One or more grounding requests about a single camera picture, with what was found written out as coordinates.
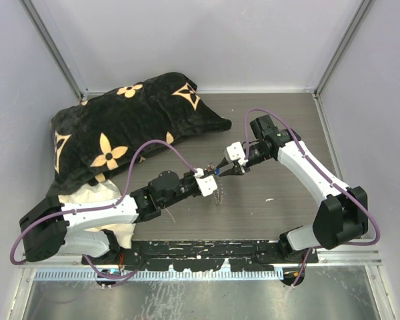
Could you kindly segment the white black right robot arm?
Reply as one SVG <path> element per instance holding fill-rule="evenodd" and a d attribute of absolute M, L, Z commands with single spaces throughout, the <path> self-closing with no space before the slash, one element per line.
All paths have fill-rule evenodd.
<path fill-rule="evenodd" d="M 364 189 L 351 188 L 332 175 L 308 152 L 294 131 L 279 129 L 270 116 L 258 117 L 249 125 L 254 143 L 238 141 L 226 147 L 217 166 L 219 176 L 244 175 L 252 166 L 274 159 L 298 178 L 318 205 L 312 223 L 280 234 L 277 250 L 282 260 L 292 263 L 305 249 L 334 249 L 368 232 Z"/>

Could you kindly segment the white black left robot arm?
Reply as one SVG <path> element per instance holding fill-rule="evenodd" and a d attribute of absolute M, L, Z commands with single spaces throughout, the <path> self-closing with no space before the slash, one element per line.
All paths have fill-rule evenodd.
<path fill-rule="evenodd" d="M 33 263 L 58 253 L 86 254 L 112 264 L 123 242 L 110 225 L 152 220 L 162 209 L 190 196 L 206 197 L 215 189 L 213 178 L 204 176 L 202 170 L 183 177 L 164 171 L 123 199 L 62 203 L 57 196 L 46 197 L 19 221 L 25 259 Z"/>

